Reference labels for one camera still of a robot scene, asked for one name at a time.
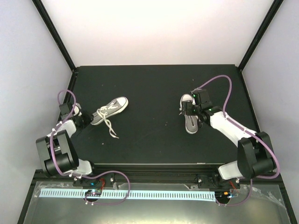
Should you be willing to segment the grey sneaker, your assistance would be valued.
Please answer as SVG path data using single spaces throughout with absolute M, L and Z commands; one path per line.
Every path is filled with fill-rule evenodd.
M 182 114 L 182 103 L 187 101 L 193 101 L 190 94 L 184 94 L 180 99 L 180 115 Z M 185 118 L 185 130 L 189 134 L 195 134 L 198 131 L 198 117 L 184 115 Z
M 107 105 L 98 108 L 96 112 L 93 113 L 91 125 L 97 126 L 101 123 L 105 123 L 105 125 L 108 127 L 110 136 L 118 139 L 119 137 L 115 133 L 109 118 L 123 112 L 127 106 L 128 99 L 126 97 L 118 97 L 113 99 Z

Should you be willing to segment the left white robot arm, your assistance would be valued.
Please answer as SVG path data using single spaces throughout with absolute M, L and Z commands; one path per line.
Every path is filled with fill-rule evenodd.
M 48 135 L 36 140 L 36 148 L 41 162 L 42 170 L 47 177 L 57 175 L 84 176 L 84 181 L 89 186 L 96 186 L 100 182 L 100 174 L 93 170 L 90 161 L 79 159 L 71 136 L 78 130 L 87 127 L 92 115 L 82 110 L 79 103 L 65 103 L 59 106 L 61 118 L 57 129 Z

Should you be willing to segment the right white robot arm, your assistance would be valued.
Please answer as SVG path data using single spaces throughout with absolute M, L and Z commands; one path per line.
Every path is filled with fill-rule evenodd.
M 213 175 L 214 186 L 223 188 L 231 179 L 266 178 L 266 173 L 278 171 L 269 135 L 246 128 L 221 107 L 213 106 L 205 89 L 184 94 L 179 110 L 185 118 L 185 129 L 189 134 L 195 134 L 203 124 L 207 124 L 237 147 L 237 159 L 219 166 Z

